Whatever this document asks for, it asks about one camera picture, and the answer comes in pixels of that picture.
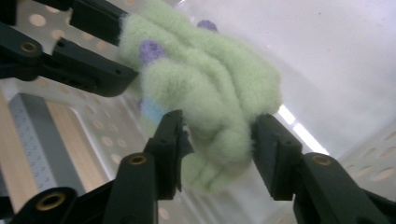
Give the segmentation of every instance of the purple spot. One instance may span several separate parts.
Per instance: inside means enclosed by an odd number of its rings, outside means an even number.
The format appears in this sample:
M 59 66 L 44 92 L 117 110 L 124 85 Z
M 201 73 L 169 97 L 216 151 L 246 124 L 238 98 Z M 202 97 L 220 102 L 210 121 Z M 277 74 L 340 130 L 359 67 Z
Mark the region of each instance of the purple spot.
M 216 24 L 211 21 L 199 21 L 197 27 L 204 28 L 213 32 L 218 31 L 218 27 L 216 27 Z
M 164 55 L 163 47 L 154 40 L 144 40 L 140 45 L 139 57 L 143 64 L 151 63 Z

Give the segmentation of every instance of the wooden surface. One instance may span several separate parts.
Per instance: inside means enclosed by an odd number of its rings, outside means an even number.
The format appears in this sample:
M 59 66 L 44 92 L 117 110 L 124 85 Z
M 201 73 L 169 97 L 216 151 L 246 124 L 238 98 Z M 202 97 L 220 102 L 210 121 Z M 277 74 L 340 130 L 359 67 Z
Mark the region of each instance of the wooden surface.
M 91 191 L 105 184 L 108 181 L 105 172 L 97 160 L 76 114 L 66 105 L 47 102 L 47 106 L 84 189 Z
M 76 114 L 65 105 L 52 102 L 47 105 L 84 189 L 91 191 L 105 184 L 108 181 L 105 172 Z M 14 211 L 18 212 L 38 193 L 38 188 L 1 90 L 0 130 L 0 166 Z
M 20 138 L 0 90 L 0 166 L 14 211 L 38 193 Z

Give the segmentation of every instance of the plastic container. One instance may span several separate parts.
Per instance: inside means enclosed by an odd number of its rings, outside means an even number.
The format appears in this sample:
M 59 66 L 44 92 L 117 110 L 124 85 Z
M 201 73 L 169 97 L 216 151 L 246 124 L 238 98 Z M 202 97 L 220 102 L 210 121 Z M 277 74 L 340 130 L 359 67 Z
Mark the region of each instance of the plastic container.
M 125 11 L 129 0 L 110 1 Z M 303 143 L 328 153 L 357 183 L 396 200 L 396 3 L 394 1 L 168 1 L 191 19 L 246 41 L 282 74 L 284 104 L 276 117 Z M 68 25 L 69 12 L 20 1 L 17 29 L 51 52 L 63 36 L 114 59 L 117 48 Z M 40 78 L 1 81 L 10 100 L 27 92 L 70 107 L 87 134 L 106 178 L 120 158 L 141 151 L 146 139 L 129 92 L 103 98 Z M 251 167 L 211 197 L 188 190 L 160 203 L 161 223 L 296 223 L 289 202 L 271 200 Z

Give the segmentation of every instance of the plush toy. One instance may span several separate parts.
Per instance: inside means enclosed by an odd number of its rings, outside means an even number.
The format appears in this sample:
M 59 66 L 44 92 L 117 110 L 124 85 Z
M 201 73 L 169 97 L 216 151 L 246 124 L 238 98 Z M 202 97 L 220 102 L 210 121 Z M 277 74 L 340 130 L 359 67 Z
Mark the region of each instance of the plush toy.
M 183 110 L 195 150 L 182 161 L 183 184 L 201 193 L 224 189 L 251 162 L 250 125 L 281 104 L 280 76 L 247 45 L 198 27 L 160 0 L 123 20 L 120 61 L 140 72 L 141 121 L 152 136 L 162 116 Z

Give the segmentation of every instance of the blue fabric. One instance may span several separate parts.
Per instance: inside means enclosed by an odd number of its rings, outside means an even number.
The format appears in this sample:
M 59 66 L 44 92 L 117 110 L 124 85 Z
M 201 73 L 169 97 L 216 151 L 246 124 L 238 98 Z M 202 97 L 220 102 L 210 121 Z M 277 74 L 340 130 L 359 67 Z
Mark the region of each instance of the blue fabric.
M 154 104 L 148 97 L 143 98 L 142 114 L 151 122 L 159 124 L 166 111 Z

